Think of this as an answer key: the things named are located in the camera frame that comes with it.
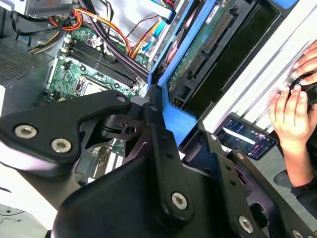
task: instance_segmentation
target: hand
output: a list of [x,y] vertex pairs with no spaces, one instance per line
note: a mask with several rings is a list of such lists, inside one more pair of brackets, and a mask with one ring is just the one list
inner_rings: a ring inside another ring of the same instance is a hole
[[289,88],[277,94],[269,107],[269,117],[283,150],[306,148],[306,142],[317,125],[317,105],[307,113],[307,94],[296,85],[288,99]]
[[[292,76],[298,78],[299,76],[317,69],[317,41],[312,43],[305,51],[304,56],[297,60],[293,67],[296,69]],[[317,82],[317,73],[306,77],[301,81],[301,85],[308,85]]]

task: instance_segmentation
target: smartphone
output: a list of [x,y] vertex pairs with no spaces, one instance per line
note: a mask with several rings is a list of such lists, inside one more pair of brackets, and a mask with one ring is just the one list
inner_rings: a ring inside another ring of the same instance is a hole
[[260,160],[277,145],[276,140],[233,116],[224,120],[215,135],[223,146],[239,150],[254,160]]

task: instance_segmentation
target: motherboard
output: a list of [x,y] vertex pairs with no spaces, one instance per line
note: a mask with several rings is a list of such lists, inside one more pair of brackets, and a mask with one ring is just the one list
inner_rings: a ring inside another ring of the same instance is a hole
[[[146,59],[141,55],[136,57],[144,62]],[[81,27],[65,36],[53,64],[45,102],[63,101],[108,89],[117,90],[128,98],[144,97],[146,83],[138,82],[136,78],[133,72],[115,62],[109,51],[102,49],[93,30]]]

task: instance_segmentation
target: black sleeve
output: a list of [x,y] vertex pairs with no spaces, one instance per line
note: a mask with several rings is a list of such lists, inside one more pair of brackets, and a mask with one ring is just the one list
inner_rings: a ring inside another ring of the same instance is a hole
[[307,185],[293,187],[291,192],[303,207],[317,219],[317,177]]

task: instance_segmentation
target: ventilation grille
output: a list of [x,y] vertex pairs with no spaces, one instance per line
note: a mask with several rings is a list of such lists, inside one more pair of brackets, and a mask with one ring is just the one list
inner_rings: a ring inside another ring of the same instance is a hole
[[26,74],[40,62],[0,43],[0,77],[11,80]]

